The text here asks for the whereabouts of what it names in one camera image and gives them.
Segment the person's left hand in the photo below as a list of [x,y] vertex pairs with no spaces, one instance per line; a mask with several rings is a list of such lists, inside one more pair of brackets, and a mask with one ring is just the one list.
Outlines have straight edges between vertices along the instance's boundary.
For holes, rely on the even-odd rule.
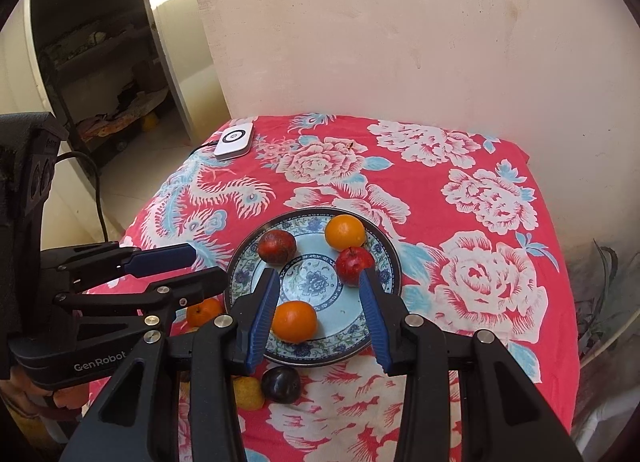
[[20,366],[11,368],[11,375],[6,388],[24,404],[29,413],[36,412],[36,397],[51,397],[56,407],[67,409],[80,409],[89,400],[89,386],[81,384],[62,390],[43,390],[36,385]]

